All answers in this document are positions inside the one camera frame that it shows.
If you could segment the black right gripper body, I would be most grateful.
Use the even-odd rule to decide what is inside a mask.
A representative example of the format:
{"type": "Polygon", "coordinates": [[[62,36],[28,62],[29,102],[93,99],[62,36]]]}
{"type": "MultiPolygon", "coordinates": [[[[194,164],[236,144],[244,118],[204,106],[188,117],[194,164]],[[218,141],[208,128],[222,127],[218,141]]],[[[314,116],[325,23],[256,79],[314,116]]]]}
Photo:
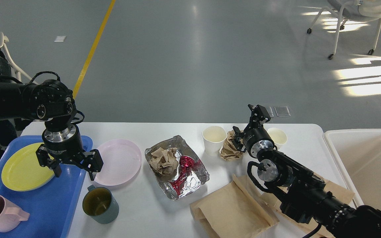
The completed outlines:
{"type": "Polygon", "coordinates": [[[259,154],[274,150],[274,142],[264,127],[249,129],[244,132],[243,144],[252,158],[259,154]]]}

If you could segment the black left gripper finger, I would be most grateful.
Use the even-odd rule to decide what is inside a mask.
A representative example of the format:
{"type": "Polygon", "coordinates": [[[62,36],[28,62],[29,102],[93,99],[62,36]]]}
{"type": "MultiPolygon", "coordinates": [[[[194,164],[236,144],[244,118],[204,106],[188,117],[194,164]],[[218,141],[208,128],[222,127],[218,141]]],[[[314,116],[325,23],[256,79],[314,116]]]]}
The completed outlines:
{"type": "Polygon", "coordinates": [[[51,169],[57,178],[61,176],[62,169],[60,167],[60,163],[62,161],[55,158],[51,159],[50,154],[44,145],[38,146],[38,149],[36,150],[36,156],[41,167],[48,167],[51,169]]]}
{"type": "Polygon", "coordinates": [[[95,181],[103,166],[104,162],[98,149],[78,153],[78,167],[88,172],[91,181],[95,181]]]}

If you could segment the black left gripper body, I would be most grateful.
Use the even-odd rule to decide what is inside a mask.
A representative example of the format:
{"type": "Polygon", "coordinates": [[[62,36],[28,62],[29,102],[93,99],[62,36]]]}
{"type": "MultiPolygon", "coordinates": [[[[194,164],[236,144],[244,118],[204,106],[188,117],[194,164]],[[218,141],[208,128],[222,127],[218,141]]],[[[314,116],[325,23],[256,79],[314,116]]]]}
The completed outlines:
{"type": "Polygon", "coordinates": [[[77,125],[69,124],[60,132],[50,132],[47,129],[42,134],[47,152],[56,161],[63,164],[78,164],[83,150],[80,131],[77,125]]]}

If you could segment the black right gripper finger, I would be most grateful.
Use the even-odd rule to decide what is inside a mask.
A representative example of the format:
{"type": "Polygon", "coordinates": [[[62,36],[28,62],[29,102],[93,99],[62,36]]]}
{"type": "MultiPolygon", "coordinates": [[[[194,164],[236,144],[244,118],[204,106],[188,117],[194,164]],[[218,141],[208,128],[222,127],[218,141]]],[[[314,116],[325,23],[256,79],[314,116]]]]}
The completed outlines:
{"type": "Polygon", "coordinates": [[[251,111],[251,116],[247,125],[248,130],[262,128],[264,123],[267,123],[271,120],[267,109],[260,104],[257,104],[256,106],[248,104],[248,108],[251,111]]]}
{"type": "Polygon", "coordinates": [[[242,143],[242,139],[245,133],[242,132],[237,126],[233,126],[234,138],[232,143],[237,151],[245,153],[245,145],[242,143]]]}

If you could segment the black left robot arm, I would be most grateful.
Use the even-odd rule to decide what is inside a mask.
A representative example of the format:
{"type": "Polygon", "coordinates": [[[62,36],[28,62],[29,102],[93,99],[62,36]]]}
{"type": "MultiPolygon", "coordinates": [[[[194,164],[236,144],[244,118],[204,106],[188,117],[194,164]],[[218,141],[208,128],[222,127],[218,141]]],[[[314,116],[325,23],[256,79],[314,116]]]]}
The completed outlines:
{"type": "Polygon", "coordinates": [[[0,76],[0,121],[44,121],[43,143],[36,151],[39,165],[53,170],[56,177],[62,174],[60,164],[75,165],[94,181],[104,163],[97,149],[86,152],[83,147],[78,124],[85,116],[76,108],[73,91],[59,76],[41,84],[34,81],[34,77],[22,83],[15,77],[0,76]]]}

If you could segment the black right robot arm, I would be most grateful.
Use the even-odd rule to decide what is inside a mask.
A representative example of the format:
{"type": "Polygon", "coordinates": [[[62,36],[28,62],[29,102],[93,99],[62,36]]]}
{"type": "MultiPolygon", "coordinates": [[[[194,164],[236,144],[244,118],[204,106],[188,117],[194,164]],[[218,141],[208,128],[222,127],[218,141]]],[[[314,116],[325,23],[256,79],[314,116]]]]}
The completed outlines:
{"type": "Polygon", "coordinates": [[[249,104],[248,125],[234,126],[234,147],[257,161],[250,161],[247,174],[253,184],[281,202],[280,211],[297,223],[316,220],[313,236],[325,227],[336,238],[381,238],[381,211],[368,205],[354,209],[325,191],[325,182],[314,172],[278,151],[264,128],[270,121],[265,107],[249,104]]]}

